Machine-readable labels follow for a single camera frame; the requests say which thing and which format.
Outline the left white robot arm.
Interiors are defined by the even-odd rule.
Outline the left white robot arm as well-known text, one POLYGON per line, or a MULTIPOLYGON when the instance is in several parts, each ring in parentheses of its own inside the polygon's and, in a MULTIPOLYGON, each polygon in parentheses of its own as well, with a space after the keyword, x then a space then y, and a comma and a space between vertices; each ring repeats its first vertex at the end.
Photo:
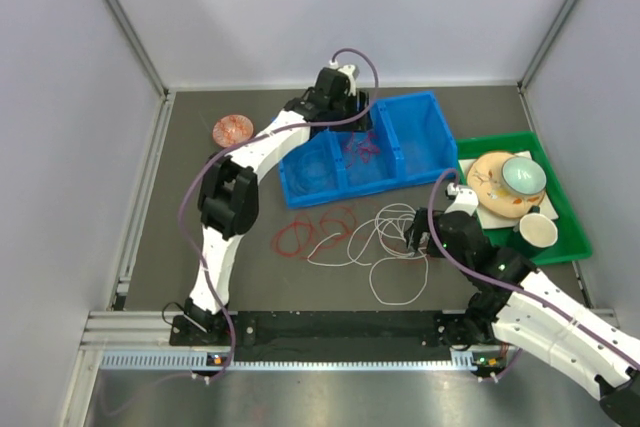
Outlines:
POLYGON ((358 68, 333 61, 315 85, 291 99, 258 135, 212 157, 197 208, 203 244, 195 285, 184 304, 192 331, 205 343, 226 334, 220 314, 229 302, 237 249, 259 214, 259 183, 288 153, 327 128, 356 131, 368 119, 369 95, 356 85, 358 68))

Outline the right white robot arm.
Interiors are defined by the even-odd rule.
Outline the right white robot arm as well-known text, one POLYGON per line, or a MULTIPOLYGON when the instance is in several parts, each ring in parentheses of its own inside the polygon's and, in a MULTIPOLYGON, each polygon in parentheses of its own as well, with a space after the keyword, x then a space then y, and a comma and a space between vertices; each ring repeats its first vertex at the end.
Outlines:
POLYGON ((464 316, 445 328, 452 344, 510 344, 580 385, 620 426, 639 423, 639 341, 557 287, 529 258, 495 246, 462 211, 419 209, 408 247, 448 260, 476 287, 464 316))

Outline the tan patterned plate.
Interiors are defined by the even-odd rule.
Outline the tan patterned plate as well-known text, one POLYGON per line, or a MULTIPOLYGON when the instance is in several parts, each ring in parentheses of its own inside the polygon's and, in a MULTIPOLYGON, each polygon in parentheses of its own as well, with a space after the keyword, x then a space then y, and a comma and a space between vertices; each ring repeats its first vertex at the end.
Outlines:
POLYGON ((544 200, 547 175, 540 164, 527 156, 492 151, 471 163, 466 183, 480 205, 497 216, 516 219, 544 200))

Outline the white cup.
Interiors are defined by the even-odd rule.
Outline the white cup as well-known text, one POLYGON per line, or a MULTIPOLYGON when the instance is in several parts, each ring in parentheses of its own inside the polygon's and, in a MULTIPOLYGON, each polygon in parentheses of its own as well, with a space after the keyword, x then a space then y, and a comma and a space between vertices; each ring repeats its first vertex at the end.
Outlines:
POLYGON ((511 230, 506 242, 510 247, 527 258, 534 258, 541 252, 553 247, 559 237, 556 224, 533 206, 521 217, 511 230))

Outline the light green bowl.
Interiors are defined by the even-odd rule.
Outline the light green bowl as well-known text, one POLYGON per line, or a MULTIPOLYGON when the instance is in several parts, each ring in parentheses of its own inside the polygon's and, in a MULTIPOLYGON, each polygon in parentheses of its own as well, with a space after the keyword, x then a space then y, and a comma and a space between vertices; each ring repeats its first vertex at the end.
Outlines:
POLYGON ((547 177, 544 169, 534 160, 512 156, 501 168, 503 185, 514 195, 530 197, 545 190, 547 177))

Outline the blue three-compartment bin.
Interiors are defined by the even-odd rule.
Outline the blue three-compartment bin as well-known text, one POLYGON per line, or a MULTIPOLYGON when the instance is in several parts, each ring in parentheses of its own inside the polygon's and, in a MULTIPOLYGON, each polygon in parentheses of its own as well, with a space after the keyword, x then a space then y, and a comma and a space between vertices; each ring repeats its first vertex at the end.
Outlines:
POLYGON ((280 162, 289 208, 432 183, 457 165, 456 141, 433 92, 379 100, 370 115, 370 130, 320 132, 280 162))

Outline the red patterned small plate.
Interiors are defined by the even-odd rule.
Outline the red patterned small plate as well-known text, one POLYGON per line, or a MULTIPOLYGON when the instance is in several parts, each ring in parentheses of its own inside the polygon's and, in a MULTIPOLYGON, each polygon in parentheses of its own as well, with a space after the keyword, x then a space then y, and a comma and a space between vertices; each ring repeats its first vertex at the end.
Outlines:
POLYGON ((250 139, 254 134, 252 121, 240 114, 220 118, 212 129, 212 139, 220 147, 226 148, 250 139))

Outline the green plastic tray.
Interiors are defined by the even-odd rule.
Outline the green plastic tray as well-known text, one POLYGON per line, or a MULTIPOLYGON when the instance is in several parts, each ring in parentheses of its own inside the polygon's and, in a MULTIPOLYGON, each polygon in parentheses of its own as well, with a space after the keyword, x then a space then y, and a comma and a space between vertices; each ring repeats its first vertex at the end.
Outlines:
POLYGON ((480 226, 493 244, 517 248, 538 265, 592 255, 536 134, 475 137, 457 144, 461 179, 475 192, 480 226))

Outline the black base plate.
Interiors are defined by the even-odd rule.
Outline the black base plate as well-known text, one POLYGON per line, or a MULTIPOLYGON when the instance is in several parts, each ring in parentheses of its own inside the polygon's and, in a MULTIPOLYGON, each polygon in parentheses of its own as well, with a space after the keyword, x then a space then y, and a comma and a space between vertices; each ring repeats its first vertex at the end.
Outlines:
POLYGON ((178 315, 169 344, 228 347, 235 334, 235 359, 252 364, 440 360, 473 344, 463 316, 441 311, 240 311, 231 319, 217 314, 203 330, 178 315))

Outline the aluminium frame left post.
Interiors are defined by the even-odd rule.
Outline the aluminium frame left post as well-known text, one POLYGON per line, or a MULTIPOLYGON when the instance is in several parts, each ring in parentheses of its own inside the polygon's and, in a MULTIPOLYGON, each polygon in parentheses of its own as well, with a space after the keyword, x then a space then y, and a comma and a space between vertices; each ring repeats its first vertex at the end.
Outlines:
POLYGON ((129 16, 125 12, 120 0, 104 0, 117 27, 124 35, 126 43, 142 68, 146 78, 151 83, 154 90, 161 97, 168 95, 168 88, 165 86, 161 76, 154 66, 147 50, 145 49, 139 35, 137 34, 129 16))

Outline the aluminium frame post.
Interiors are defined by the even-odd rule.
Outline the aluminium frame post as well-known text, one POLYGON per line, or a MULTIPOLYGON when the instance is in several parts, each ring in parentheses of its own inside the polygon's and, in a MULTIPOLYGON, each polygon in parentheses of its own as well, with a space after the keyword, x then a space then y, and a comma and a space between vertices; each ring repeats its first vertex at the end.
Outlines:
POLYGON ((549 28, 536 48, 531 60, 527 64, 521 79, 517 82, 518 91, 521 94, 526 91, 528 86, 534 80, 538 70, 562 33, 579 1, 580 0, 563 0, 549 28))
POLYGON ((151 83, 154 90, 161 97, 168 95, 168 88, 165 86, 161 76, 154 66, 147 50, 145 49, 139 35, 137 34, 129 16, 125 12, 120 0, 104 0, 117 27, 124 35, 126 43, 142 68, 146 78, 151 83))

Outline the aluminium frame right post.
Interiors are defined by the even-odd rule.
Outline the aluminium frame right post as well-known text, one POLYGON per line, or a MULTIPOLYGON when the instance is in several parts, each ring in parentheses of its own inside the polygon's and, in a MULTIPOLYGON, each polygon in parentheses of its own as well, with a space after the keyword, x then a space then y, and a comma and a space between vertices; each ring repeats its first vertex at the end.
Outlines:
POLYGON ((528 86, 534 80, 538 70, 562 33, 579 1, 580 0, 563 0, 549 28, 536 48, 531 60, 527 64, 521 79, 517 82, 518 91, 521 94, 526 91, 528 86))

